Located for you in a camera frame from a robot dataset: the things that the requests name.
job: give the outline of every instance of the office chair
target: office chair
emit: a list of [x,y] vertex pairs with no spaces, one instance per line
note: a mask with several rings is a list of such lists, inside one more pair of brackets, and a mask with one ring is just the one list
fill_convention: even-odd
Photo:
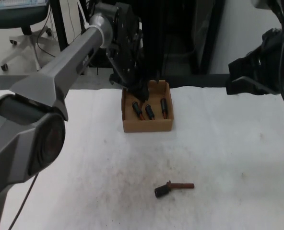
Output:
[[36,54],[36,43],[38,42],[43,45],[53,43],[54,45],[58,45],[58,42],[42,37],[44,33],[47,33],[48,36],[52,36],[51,29],[47,26],[42,30],[35,32],[31,31],[30,26],[45,20],[48,14],[48,8],[49,5],[0,10],[0,29],[21,28],[23,32],[23,35],[21,36],[10,37],[10,43],[15,47],[12,52],[1,61],[0,66],[3,71],[8,70],[7,62],[20,55],[26,47],[30,47],[32,50],[36,69],[41,69]]

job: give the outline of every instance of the chair base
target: chair base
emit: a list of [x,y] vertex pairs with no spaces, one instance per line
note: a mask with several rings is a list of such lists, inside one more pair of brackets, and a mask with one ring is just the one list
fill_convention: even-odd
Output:
[[12,50],[10,54],[5,57],[1,63],[1,69],[3,71],[8,70],[7,62],[11,61],[15,57],[21,55],[21,53],[26,49],[26,47],[30,47],[33,55],[33,59],[36,64],[36,70],[40,70],[41,66],[38,61],[38,57],[36,54],[36,44],[37,42],[42,45],[48,45],[53,44],[58,46],[58,42],[54,40],[50,40],[48,38],[42,37],[44,33],[47,33],[48,35],[51,35],[51,30],[48,28],[48,26],[45,26],[44,29],[35,31],[31,35],[21,35],[21,36],[10,36],[10,42],[15,46],[15,48]]

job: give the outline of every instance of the cable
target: cable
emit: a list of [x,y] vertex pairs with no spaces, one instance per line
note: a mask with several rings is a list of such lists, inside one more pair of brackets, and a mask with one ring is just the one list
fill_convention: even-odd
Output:
[[50,21],[50,26],[51,26],[51,31],[52,31],[52,38],[54,39],[54,40],[56,40],[56,38],[55,38],[55,36],[54,36],[54,24],[52,23],[52,14],[50,14],[50,19],[49,19],[49,21]]
[[87,22],[86,18],[85,18],[85,14],[84,14],[84,11],[83,11],[83,7],[81,6],[81,3],[79,0],[77,0],[77,4],[78,4],[78,8],[80,10],[80,14],[83,18],[83,25],[84,25],[84,28],[87,29],[90,27],[89,23]]
[[48,14],[48,16],[47,16],[47,19],[46,19],[46,21],[45,21],[45,24],[44,24],[43,28],[41,29],[41,32],[40,32],[40,33],[38,34],[38,36],[37,36],[36,44],[37,44],[37,46],[40,48],[40,50],[42,50],[44,53],[47,53],[48,55],[50,55],[50,56],[52,56],[52,57],[55,58],[54,55],[52,55],[52,54],[48,53],[47,51],[43,50],[43,49],[40,47],[40,45],[38,44],[38,39],[39,39],[41,33],[43,32],[43,30],[44,30],[44,28],[45,28],[45,26],[46,26],[46,24],[47,24],[47,22],[48,22],[48,19],[49,19],[50,15],[51,15],[51,7],[50,7],[49,14]]
[[13,228],[13,226],[14,226],[14,224],[16,223],[16,221],[17,221],[17,219],[18,219],[20,213],[22,212],[22,209],[23,209],[23,207],[24,207],[24,205],[25,205],[25,203],[26,203],[26,201],[27,201],[27,198],[28,198],[28,196],[29,196],[29,194],[30,194],[30,192],[31,192],[31,190],[32,190],[32,188],[33,188],[33,185],[34,185],[35,182],[36,182],[37,177],[38,177],[38,174],[35,175],[35,177],[34,177],[32,183],[31,183],[31,185],[30,185],[30,187],[29,187],[29,189],[28,189],[28,192],[26,193],[26,196],[25,196],[24,200],[23,200],[23,202],[22,202],[22,204],[21,204],[21,206],[20,206],[18,212],[16,213],[16,216],[14,217],[14,220],[12,221],[11,225],[9,226],[9,230],[11,230],[11,229]]
[[76,38],[79,37],[80,35],[81,35],[81,32],[74,38],[74,40],[70,44],[72,44],[76,40]]
[[278,81],[282,99],[284,101],[284,89],[283,89],[283,80],[282,80],[282,64],[283,64],[283,54],[284,54],[284,23],[282,23],[282,50],[279,64],[279,73],[278,73]]
[[73,21],[71,20],[71,9],[70,9],[69,0],[67,0],[67,5],[69,7],[69,15],[70,15],[71,27],[73,28],[73,33],[74,33],[74,36],[73,36],[73,41],[74,41],[75,40],[75,30],[74,30],[74,26],[73,26]]

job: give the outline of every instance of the white cloth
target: white cloth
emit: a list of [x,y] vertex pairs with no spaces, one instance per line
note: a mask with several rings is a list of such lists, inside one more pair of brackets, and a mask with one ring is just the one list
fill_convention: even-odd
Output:
[[[171,95],[171,132],[125,134],[120,90],[70,91],[63,150],[13,230],[284,229],[280,96],[193,87]],[[156,199],[168,180],[195,189]],[[30,183],[9,191],[1,230]]]

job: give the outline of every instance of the wall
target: wall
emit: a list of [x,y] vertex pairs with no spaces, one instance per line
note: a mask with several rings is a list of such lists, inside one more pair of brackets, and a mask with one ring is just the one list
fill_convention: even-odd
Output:
[[228,73],[228,64],[258,47],[271,28],[280,28],[271,11],[255,9],[250,0],[226,0],[210,73]]

